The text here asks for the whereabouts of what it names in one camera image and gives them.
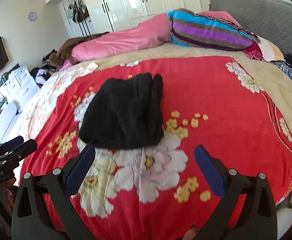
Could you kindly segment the left hand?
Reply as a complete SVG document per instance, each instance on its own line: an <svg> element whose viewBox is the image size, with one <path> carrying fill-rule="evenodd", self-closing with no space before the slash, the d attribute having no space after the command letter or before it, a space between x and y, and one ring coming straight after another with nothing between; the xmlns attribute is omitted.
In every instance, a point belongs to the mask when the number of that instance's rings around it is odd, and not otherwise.
<svg viewBox="0 0 292 240"><path fill-rule="evenodd" d="M12 179L0 183L0 203L3 204L4 208L9 212L13 212L14 209L14 195L9 188L12 187L15 182L16 178L13 177Z"/></svg>

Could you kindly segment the right hand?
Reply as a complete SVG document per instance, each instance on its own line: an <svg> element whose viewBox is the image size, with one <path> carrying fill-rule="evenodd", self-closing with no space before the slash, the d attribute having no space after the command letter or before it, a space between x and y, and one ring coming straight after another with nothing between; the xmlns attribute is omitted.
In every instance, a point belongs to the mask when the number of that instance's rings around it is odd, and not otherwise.
<svg viewBox="0 0 292 240"><path fill-rule="evenodd" d="M200 230L196 224L192 224L191 228L182 237L182 240L193 240L199 231Z"/></svg>

